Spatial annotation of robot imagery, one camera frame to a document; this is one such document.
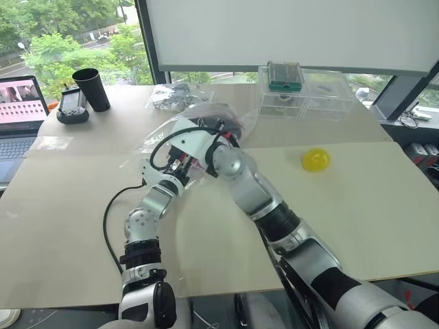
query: laptop keyboard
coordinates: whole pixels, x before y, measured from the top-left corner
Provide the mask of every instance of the laptop keyboard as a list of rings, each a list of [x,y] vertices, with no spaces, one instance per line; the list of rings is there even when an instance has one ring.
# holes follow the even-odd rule
[[[0,160],[22,158],[34,141],[0,141]]]

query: plastic bag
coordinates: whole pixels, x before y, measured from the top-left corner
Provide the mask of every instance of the plastic bag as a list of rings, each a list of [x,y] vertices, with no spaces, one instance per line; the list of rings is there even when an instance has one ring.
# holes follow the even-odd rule
[[[148,99],[146,108],[160,111],[182,112],[189,106],[212,101],[213,91],[202,90],[197,84],[159,84]]]
[[[169,136],[171,130],[179,118],[187,118],[199,126],[215,127],[218,119],[224,122],[223,131],[233,134],[238,142],[241,142],[254,129],[257,121],[257,109],[238,116],[235,109],[226,103],[199,103],[189,106],[186,110],[173,116],[160,127],[155,129],[151,134],[144,138],[141,143],[131,152],[127,161],[122,167],[128,167],[136,173],[144,172],[145,163],[148,162],[151,153],[158,143],[166,136]],[[169,151],[169,146],[163,145],[163,149],[157,154],[156,160],[164,163],[164,158]],[[199,166],[192,166],[188,173],[190,183],[186,186],[189,188],[193,183],[200,182],[204,177],[204,169]]]

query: laptop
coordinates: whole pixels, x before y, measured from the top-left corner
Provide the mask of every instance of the laptop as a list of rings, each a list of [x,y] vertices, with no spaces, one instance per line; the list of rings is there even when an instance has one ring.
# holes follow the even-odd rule
[[[0,79],[0,183],[9,183],[49,111],[33,75]]]

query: black cylinder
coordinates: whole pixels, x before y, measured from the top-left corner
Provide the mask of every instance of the black cylinder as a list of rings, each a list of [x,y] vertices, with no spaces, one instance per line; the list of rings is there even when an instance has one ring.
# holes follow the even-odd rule
[[[256,226],[269,242],[281,240],[293,232],[300,223],[299,217],[290,210],[285,202],[279,204],[264,217],[257,219]]]
[[[71,77],[81,88],[94,111],[103,112],[110,108],[110,102],[97,69],[82,69],[76,71]]]

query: laptop screen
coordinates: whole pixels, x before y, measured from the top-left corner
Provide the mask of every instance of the laptop screen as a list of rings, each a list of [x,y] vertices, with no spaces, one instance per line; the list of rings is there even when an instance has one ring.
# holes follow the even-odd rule
[[[35,77],[0,79],[0,134],[38,130],[46,117]]]

